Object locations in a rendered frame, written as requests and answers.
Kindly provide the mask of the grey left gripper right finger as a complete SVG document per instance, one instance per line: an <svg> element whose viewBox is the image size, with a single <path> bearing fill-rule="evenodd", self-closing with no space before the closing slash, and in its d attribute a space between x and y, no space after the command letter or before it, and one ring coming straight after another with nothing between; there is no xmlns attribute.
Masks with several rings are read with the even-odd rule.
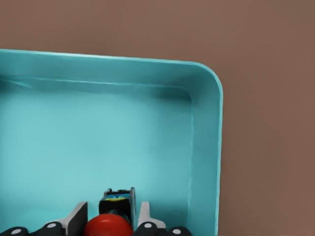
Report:
<svg viewBox="0 0 315 236"><path fill-rule="evenodd" d="M167 229L163 221L150 216L150 203L142 202L134 236L192 236L192 233L182 226Z"/></svg>

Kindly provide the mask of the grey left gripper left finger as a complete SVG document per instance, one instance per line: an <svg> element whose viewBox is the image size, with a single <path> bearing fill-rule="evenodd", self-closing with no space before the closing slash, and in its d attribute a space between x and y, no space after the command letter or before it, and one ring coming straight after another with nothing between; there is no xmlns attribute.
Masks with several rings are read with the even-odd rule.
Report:
<svg viewBox="0 0 315 236"><path fill-rule="evenodd" d="M65 218L50 221L34 232L25 227L12 227L0 236L82 236L88 222L88 202L80 202Z"/></svg>

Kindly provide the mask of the red push button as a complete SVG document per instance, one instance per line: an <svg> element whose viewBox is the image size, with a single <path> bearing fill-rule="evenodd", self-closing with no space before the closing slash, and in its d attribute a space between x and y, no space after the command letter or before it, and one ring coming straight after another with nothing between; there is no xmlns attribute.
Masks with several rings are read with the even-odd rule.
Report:
<svg viewBox="0 0 315 236"><path fill-rule="evenodd" d="M87 222L82 236L132 236L136 218L135 188L104 192L98 216Z"/></svg>

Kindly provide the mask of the blue storage box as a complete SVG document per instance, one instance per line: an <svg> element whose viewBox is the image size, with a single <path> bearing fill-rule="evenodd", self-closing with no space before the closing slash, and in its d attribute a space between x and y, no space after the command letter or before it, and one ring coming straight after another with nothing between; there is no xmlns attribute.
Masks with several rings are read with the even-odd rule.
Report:
<svg viewBox="0 0 315 236"><path fill-rule="evenodd" d="M222 105L197 62L0 49L0 232L134 187L167 227L216 235Z"/></svg>

